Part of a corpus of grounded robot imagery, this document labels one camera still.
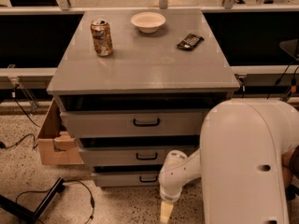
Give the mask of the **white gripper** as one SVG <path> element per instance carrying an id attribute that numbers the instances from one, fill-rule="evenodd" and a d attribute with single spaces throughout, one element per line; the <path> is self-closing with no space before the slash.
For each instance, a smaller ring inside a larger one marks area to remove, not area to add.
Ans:
<path id="1" fill-rule="evenodd" d="M 179 180 L 182 175 L 179 173 L 179 166 L 187 159 L 187 155 L 179 150 L 171 150 L 164 161 L 159 173 L 161 202 L 160 223 L 168 224 L 174 205 L 182 192 L 182 185 Z"/>

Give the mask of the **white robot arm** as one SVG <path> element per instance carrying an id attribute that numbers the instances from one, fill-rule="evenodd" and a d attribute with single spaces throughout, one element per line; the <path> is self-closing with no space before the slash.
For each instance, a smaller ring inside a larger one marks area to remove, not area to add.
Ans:
<path id="1" fill-rule="evenodd" d="M 289 224 L 281 156 L 299 144 L 299 112 L 273 99 L 232 99 L 206 115 L 200 147 L 172 150 L 159 174 L 160 223 L 183 187 L 202 183 L 205 224 Z"/>

